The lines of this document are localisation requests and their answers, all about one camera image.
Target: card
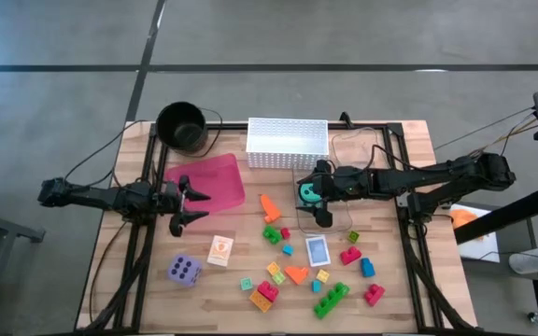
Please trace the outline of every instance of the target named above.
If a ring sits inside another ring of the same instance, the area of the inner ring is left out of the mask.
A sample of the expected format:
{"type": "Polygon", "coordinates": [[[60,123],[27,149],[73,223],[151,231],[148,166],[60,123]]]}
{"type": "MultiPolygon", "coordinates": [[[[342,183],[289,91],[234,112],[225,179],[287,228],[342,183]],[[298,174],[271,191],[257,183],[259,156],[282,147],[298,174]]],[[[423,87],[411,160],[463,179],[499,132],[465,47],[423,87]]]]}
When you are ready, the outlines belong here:
{"type": "Polygon", "coordinates": [[[206,259],[206,262],[227,267],[233,243],[234,239],[232,238],[214,236],[213,243],[211,243],[211,249],[209,250],[209,257],[206,259]]]}

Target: purple dice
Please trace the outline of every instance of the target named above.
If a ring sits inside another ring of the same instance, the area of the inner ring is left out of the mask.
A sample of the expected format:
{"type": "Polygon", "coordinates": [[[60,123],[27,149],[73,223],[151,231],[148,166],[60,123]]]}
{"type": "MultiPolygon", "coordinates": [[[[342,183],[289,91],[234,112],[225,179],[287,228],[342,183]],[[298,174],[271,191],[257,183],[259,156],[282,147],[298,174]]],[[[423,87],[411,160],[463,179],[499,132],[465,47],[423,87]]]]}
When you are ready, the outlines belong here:
{"type": "Polygon", "coordinates": [[[178,254],[172,261],[167,275],[171,280],[186,287],[192,287],[201,273],[201,261],[187,255],[178,254]]]}

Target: blue block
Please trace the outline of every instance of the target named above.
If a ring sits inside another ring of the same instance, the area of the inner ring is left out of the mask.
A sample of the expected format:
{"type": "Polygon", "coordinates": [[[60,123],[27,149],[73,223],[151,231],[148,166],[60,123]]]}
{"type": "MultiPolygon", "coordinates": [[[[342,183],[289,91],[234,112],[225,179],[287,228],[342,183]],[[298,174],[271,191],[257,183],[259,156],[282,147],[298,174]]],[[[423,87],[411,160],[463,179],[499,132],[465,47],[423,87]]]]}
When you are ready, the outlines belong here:
{"type": "Polygon", "coordinates": [[[375,275],[375,267],[368,258],[361,259],[362,276],[369,277],[375,275]]]}
{"type": "Polygon", "coordinates": [[[291,254],[294,253],[294,247],[292,247],[291,245],[285,245],[283,251],[288,256],[291,256],[291,254]]]}
{"type": "Polygon", "coordinates": [[[313,291],[319,293],[321,291],[321,282],[319,280],[313,280],[313,291]]]}

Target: green block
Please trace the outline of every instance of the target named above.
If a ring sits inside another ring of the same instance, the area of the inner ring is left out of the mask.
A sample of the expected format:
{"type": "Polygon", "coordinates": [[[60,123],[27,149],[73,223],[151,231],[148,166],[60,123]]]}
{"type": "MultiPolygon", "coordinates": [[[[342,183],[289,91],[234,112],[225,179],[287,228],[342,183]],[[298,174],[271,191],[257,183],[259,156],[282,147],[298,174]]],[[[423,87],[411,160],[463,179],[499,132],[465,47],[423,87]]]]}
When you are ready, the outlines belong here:
{"type": "Polygon", "coordinates": [[[337,303],[344,298],[347,293],[350,291],[350,287],[337,283],[335,287],[327,293],[327,296],[321,299],[320,303],[315,306],[315,314],[319,319],[325,317],[337,303]]]}
{"type": "Polygon", "coordinates": [[[284,280],[286,280],[286,275],[284,275],[282,272],[277,272],[276,275],[273,276],[273,281],[275,281],[278,285],[281,285],[284,280]]]}
{"type": "Polygon", "coordinates": [[[356,244],[356,241],[359,240],[359,233],[356,231],[351,231],[350,235],[347,237],[347,239],[352,242],[352,244],[356,244]]]}
{"type": "Polygon", "coordinates": [[[262,232],[262,236],[267,238],[269,242],[273,245],[279,243],[279,241],[281,240],[281,233],[277,232],[276,229],[269,225],[265,226],[265,230],[262,232]]]}

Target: black bucket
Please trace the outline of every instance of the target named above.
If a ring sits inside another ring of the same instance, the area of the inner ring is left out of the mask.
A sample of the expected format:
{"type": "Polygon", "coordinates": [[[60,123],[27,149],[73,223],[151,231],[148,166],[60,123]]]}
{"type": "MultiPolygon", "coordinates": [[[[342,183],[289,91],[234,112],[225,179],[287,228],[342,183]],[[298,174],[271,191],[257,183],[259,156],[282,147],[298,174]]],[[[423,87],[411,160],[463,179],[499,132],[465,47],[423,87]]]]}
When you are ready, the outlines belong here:
{"type": "Polygon", "coordinates": [[[185,153],[201,149],[208,137],[203,112],[186,102],[166,106],[157,117],[156,127],[162,143],[185,153]]]}

